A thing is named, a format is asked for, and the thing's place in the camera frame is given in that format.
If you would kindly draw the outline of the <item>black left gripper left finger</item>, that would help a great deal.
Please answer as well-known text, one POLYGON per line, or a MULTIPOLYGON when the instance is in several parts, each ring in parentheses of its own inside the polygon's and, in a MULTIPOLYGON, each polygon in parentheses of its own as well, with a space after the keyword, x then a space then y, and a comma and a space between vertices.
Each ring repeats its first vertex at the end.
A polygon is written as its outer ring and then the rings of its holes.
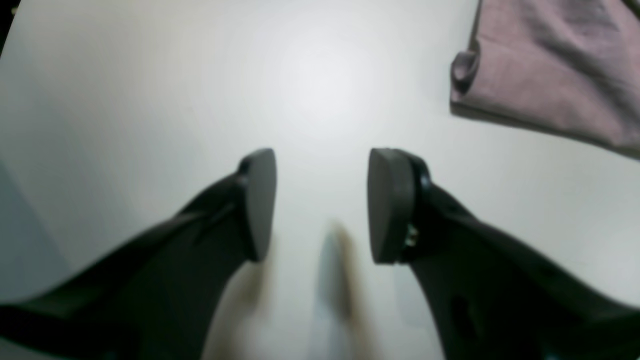
POLYGON ((67 360, 199 360, 233 275, 269 250, 275 151, 261 148, 176 215, 83 272, 1 306, 1 337, 67 360))

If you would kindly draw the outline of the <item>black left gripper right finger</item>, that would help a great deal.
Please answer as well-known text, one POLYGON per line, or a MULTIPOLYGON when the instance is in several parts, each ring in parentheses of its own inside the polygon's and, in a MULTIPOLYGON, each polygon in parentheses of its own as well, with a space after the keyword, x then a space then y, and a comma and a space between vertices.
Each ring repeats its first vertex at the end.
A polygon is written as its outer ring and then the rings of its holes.
POLYGON ((448 360, 637 360, 640 314, 474 216, 395 148, 369 154, 372 259, 409 266, 448 360))

